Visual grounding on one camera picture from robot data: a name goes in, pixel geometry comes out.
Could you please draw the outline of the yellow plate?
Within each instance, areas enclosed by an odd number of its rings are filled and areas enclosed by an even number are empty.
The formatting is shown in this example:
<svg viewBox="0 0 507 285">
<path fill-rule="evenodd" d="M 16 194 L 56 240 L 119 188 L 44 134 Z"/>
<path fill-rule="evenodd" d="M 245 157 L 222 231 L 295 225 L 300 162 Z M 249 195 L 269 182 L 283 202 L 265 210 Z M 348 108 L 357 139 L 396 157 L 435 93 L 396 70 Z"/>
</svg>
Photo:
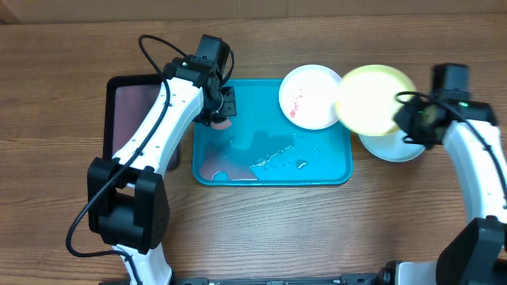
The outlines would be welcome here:
<svg viewBox="0 0 507 285">
<path fill-rule="evenodd" d="M 412 80 L 394 67 L 357 67 L 344 75 L 338 86 L 335 112 L 344 126 L 359 135 L 389 135 L 399 130 L 393 118 L 402 102 L 396 95 L 416 90 Z"/>
</svg>

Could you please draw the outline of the light blue plate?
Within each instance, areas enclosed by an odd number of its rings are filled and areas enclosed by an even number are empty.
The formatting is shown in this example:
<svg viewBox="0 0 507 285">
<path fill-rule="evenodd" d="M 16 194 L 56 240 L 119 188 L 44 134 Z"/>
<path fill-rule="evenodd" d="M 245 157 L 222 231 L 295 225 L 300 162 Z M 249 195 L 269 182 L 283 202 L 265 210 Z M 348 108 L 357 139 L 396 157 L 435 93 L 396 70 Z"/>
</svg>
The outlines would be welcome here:
<svg viewBox="0 0 507 285">
<path fill-rule="evenodd" d="M 407 162 L 425 151 L 418 144 L 404 143 L 406 133 L 402 130 L 384 136 L 359 135 L 363 146 L 374 156 L 387 162 Z"/>
</svg>

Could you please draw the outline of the pink round sponge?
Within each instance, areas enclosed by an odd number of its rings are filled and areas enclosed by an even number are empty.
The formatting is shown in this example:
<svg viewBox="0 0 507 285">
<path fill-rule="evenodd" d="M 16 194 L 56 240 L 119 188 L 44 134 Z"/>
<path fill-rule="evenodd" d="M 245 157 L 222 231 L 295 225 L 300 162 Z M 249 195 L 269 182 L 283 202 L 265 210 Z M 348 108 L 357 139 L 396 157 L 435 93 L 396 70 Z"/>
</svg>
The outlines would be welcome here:
<svg viewBox="0 0 507 285">
<path fill-rule="evenodd" d="M 211 122 L 211 127 L 218 131 L 223 131 L 228 129 L 232 125 L 232 122 L 230 119 L 225 119 L 223 122 L 220 123 L 214 123 Z"/>
</svg>

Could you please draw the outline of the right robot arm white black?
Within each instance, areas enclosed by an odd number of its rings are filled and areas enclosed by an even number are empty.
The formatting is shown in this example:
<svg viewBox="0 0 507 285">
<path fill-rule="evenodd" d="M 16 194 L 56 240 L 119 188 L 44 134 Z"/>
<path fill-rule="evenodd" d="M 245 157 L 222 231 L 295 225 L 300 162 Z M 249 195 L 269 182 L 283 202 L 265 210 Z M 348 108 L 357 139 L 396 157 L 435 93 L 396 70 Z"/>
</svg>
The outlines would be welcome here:
<svg viewBox="0 0 507 285">
<path fill-rule="evenodd" d="M 467 226 L 433 262 L 385 267 L 382 284 L 504 284 L 506 160 L 500 130 L 487 103 L 401 92 L 394 121 L 405 143 L 441 145 L 456 169 Z"/>
</svg>

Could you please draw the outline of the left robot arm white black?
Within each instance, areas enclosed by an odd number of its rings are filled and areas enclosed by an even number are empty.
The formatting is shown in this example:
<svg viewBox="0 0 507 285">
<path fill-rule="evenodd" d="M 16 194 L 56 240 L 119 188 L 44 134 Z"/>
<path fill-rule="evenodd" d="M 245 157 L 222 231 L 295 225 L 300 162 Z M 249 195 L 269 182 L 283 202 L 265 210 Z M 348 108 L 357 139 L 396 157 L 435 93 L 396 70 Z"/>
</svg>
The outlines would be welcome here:
<svg viewBox="0 0 507 285">
<path fill-rule="evenodd" d="M 162 240 L 170 208 L 163 177 L 192 122 L 221 123 L 235 114 L 225 84 L 227 59 L 176 58 L 162 71 L 158 96 L 131 138 L 110 158 L 95 158 L 87 173 L 89 228 L 122 257 L 131 284 L 170 284 L 173 271 Z"/>
</svg>

